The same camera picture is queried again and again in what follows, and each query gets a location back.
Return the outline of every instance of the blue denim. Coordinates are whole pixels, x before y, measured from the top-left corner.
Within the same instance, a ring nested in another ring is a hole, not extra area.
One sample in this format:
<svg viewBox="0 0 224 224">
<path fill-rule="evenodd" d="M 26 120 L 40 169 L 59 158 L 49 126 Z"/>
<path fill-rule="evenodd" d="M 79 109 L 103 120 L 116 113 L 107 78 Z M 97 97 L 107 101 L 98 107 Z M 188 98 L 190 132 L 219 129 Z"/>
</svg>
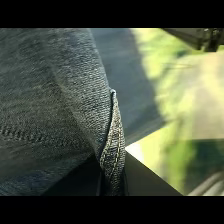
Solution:
<svg viewBox="0 0 224 224">
<path fill-rule="evenodd" d="M 125 142 L 89 29 L 0 29 L 0 194 L 41 195 L 95 154 L 121 195 Z"/>
</svg>

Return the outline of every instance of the jeans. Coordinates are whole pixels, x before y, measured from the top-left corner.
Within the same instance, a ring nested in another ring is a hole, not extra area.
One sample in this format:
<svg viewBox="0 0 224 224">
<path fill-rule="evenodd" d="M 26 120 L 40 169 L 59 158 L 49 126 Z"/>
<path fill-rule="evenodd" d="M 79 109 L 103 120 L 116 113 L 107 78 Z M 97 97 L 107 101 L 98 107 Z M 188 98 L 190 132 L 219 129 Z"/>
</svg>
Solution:
<svg viewBox="0 0 224 224">
<path fill-rule="evenodd" d="M 125 142 L 89 29 L 0 29 L 0 195 L 41 195 L 95 154 L 121 195 Z"/>
</svg>

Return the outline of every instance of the denim fabric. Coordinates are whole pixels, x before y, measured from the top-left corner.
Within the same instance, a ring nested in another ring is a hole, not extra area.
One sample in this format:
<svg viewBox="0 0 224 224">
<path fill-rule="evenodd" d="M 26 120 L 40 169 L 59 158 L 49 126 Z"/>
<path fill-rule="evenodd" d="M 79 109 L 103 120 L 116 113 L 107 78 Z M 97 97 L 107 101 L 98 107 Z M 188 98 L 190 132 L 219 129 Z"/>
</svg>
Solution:
<svg viewBox="0 0 224 224">
<path fill-rule="evenodd" d="M 40 195 L 92 154 L 120 195 L 116 93 L 88 29 L 0 29 L 0 194 Z"/>
</svg>

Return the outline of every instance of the blurred background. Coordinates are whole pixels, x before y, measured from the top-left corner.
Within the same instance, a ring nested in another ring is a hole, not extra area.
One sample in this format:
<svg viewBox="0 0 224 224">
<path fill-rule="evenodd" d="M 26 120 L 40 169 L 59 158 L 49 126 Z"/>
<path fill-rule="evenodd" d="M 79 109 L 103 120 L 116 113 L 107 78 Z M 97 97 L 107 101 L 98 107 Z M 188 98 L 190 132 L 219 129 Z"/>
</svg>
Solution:
<svg viewBox="0 0 224 224">
<path fill-rule="evenodd" d="M 224 48 L 160 28 L 94 28 L 126 150 L 183 195 L 224 195 Z"/>
</svg>

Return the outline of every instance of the sunlit ground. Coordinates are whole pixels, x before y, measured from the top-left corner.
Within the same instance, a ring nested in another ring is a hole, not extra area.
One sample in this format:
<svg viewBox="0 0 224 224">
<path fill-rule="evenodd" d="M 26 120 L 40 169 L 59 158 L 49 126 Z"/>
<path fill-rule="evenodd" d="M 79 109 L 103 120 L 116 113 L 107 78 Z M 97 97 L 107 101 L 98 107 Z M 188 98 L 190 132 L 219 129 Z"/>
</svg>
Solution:
<svg viewBox="0 0 224 224">
<path fill-rule="evenodd" d="M 127 151 L 187 195 L 223 170 L 224 54 L 193 50 L 160 29 L 132 31 L 167 125 Z"/>
</svg>

